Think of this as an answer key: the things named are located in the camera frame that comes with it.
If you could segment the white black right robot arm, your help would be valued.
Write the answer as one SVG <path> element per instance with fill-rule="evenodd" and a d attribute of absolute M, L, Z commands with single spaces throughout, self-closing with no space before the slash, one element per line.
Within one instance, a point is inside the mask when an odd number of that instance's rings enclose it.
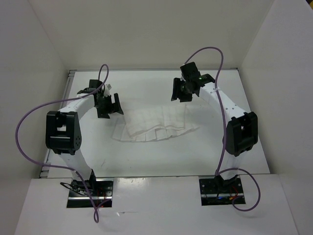
<path fill-rule="evenodd" d="M 226 192 L 234 184 L 245 155 L 258 142 L 258 118 L 254 112 L 236 105 L 212 79 L 202 76 L 198 80 L 174 78 L 171 100 L 190 102 L 196 94 L 222 115 L 223 147 L 214 186 L 217 191 Z"/>

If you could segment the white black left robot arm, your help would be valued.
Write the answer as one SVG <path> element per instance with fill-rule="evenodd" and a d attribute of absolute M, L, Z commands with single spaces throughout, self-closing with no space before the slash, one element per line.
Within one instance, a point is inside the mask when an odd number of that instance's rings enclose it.
<path fill-rule="evenodd" d="M 97 109 L 98 118 L 109 118 L 110 114 L 123 114 L 119 95 L 102 94 L 84 97 L 78 95 L 74 101 L 58 111 L 46 115 L 45 143 L 47 148 L 59 155 L 72 171 L 71 188 L 85 195 L 93 195 L 98 190 L 94 171 L 88 166 L 80 150 L 82 134 L 80 119 L 92 108 Z"/>

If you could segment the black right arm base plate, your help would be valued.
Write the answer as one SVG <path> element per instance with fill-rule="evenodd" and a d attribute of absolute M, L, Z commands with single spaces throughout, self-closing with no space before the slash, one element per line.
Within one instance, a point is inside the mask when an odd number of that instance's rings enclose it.
<path fill-rule="evenodd" d="M 234 204 L 243 205 L 246 203 L 241 179 L 233 177 L 226 183 L 221 183 L 214 176 L 199 178 L 201 205 L 220 206 Z"/>

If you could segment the white pleated skirt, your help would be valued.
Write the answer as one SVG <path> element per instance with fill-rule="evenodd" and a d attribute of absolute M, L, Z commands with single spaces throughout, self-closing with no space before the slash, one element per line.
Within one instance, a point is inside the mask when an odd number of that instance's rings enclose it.
<path fill-rule="evenodd" d="M 116 121 L 112 139 L 120 142 L 163 141 L 198 128 L 186 105 L 157 106 L 125 112 Z"/>

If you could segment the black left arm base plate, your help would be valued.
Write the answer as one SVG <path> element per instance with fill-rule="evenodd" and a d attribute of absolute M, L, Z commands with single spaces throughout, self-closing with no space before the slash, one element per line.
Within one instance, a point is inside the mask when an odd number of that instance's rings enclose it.
<path fill-rule="evenodd" d="M 69 190 L 67 208 L 92 208 L 92 203 L 83 185 L 78 185 L 76 181 L 72 181 L 71 184 L 63 182 L 60 184 Z M 100 180 L 96 184 L 97 189 L 89 188 L 94 204 L 99 208 L 111 208 L 113 180 Z"/>

